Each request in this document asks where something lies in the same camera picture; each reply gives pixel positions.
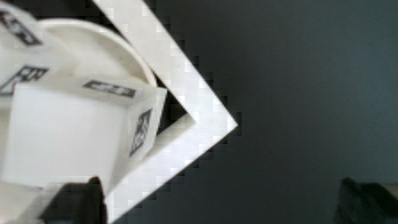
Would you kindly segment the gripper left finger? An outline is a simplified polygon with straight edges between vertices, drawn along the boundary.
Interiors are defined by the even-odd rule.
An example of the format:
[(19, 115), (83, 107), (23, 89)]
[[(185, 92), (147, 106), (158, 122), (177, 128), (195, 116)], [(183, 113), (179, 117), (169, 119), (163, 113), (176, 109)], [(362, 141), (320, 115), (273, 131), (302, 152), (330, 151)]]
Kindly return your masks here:
[(101, 180), (67, 183), (39, 215), (42, 224), (106, 224), (108, 214)]

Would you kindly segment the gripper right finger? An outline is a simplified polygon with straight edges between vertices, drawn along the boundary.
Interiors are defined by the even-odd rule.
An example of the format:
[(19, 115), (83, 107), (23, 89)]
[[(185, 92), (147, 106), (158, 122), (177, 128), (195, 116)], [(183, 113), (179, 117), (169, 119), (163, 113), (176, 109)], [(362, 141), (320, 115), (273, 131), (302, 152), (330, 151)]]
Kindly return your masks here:
[(398, 183), (341, 180), (334, 224), (398, 224)]

